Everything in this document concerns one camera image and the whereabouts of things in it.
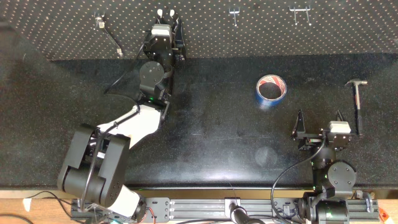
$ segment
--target wooden surface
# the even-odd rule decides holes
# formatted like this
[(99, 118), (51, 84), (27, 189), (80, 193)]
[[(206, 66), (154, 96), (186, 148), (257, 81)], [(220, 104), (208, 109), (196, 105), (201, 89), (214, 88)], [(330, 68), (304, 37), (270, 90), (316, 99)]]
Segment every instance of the wooden surface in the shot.
[[(398, 222), (398, 200), (379, 200), (379, 206)], [(59, 203), (52, 199), (33, 199), (30, 212), (24, 210), (22, 199), (0, 199), (0, 213), (11, 213), (28, 218), (33, 223), (76, 223), (64, 213)], [(0, 217), (0, 223), (25, 223), (16, 218)]]

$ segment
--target pegboard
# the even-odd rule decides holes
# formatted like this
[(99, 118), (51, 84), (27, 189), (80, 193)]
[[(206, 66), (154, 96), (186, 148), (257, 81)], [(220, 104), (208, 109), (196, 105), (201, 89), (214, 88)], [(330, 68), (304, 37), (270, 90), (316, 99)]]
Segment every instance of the pegboard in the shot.
[[(310, 7), (305, 12), (289, 7)], [(237, 26), (229, 9), (240, 9)], [(133, 58), (156, 10), (175, 9), (183, 22), (187, 57), (398, 52), (398, 2), (260, 0), (1, 0), (2, 15), (49, 60), (119, 58), (95, 26), (96, 12)]]

